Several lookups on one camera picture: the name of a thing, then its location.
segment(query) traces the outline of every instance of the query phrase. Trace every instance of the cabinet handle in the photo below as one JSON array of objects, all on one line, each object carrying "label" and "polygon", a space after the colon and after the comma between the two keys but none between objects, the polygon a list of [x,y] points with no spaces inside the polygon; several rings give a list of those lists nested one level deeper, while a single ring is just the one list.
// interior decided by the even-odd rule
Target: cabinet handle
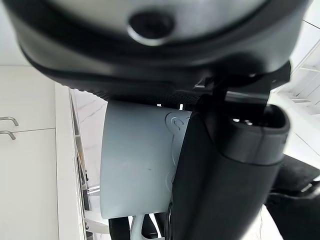
[{"label": "cabinet handle", "polygon": [[11,120],[14,123],[14,125],[19,126],[18,121],[12,116],[2,116],[0,117],[0,121],[1,120]]},{"label": "cabinet handle", "polygon": [[6,130],[0,131],[0,134],[8,134],[12,140],[16,140],[15,135],[10,131],[6,131]]}]

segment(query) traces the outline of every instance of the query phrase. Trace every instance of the cabinet door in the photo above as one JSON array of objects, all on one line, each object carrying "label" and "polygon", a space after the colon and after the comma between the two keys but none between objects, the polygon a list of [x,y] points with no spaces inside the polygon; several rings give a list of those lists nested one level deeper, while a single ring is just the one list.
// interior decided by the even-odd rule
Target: cabinet door
[{"label": "cabinet door", "polygon": [[55,83],[31,66],[0,66],[0,130],[55,128]]},{"label": "cabinet door", "polygon": [[58,240],[55,129],[0,134],[0,238]]},{"label": "cabinet door", "polygon": [[298,68],[320,40],[320,29],[302,22],[299,38],[291,54],[291,71]]}]

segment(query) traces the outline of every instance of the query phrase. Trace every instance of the white floor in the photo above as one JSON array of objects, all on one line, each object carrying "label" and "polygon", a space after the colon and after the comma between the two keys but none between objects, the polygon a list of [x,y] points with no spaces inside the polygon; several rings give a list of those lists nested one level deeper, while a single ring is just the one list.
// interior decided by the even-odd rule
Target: white floor
[{"label": "white floor", "polygon": [[[100,183],[100,159],[103,127],[108,103],[103,99],[87,92],[75,91],[75,98],[80,124],[80,134],[84,151],[84,160],[89,178],[88,185]],[[91,210],[100,212],[99,196],[89,197]],[[110,240],[108,234],[95,234],[95,240]],[[263,206],[252,227],[243,240],[282,240],[279,231],[270,216],[267,208]]]}]

